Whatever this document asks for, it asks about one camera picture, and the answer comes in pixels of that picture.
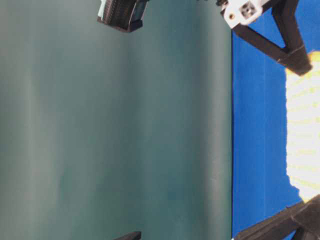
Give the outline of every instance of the black object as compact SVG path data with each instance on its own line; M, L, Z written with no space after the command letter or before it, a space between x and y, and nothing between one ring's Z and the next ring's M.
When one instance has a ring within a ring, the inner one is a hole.
M295 17L298 2L299 0L270 0L262 6L263 12L272 8L273 18L285 43L284 48L246 25L238 24L232 30L240 38L301 76L309 72L312 66Z
M216 0L216 5L217 6L222 6L223 4L227 4L228 0Z
M140 231L134 231L127 235L121 236L115 240L140 240L141 239L141 232Z
M320 239L320 195L287 207L238 233L234 240L282 240L294 231L292 240Z
M97 21L122 32L133 32L143 26L142 18L149 0L106 0L103 16Z

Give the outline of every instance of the camera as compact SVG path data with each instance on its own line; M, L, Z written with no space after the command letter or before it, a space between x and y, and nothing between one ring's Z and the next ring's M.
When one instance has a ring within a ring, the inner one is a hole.
M149 0L101 0L97 21L121 32L131 33L143 26Z

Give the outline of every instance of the green backdrop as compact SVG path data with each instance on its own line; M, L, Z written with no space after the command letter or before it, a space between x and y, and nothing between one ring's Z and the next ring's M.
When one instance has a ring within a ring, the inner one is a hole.
M214 1L0 1L0 239L231 238L231 34Z

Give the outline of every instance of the black bracket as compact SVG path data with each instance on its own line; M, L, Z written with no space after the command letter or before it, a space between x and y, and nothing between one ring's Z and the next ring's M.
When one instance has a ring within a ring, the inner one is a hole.
M287 207L238 233L234 240L282 240L294 231L292 240L320 239L320 195Z
M272 8L273 18L285 43L284 48L249 26L238 24L232 30L240 38L301 76L309 72L312 66L295 17L298 2L299 0L270 0L263 6L263 12Z
M131 232L127 235L116 238L115 240L140 240L140 239L141 239L141 232L134 231L134 232Z

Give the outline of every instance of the blue surface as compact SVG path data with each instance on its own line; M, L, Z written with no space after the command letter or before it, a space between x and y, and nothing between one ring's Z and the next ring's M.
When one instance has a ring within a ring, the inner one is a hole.
M296 18L307 51L320 50L320 3L300 1ZM283 47L269 10L252 28ZM301 199L286 174L284 68L233 36L232 234Z

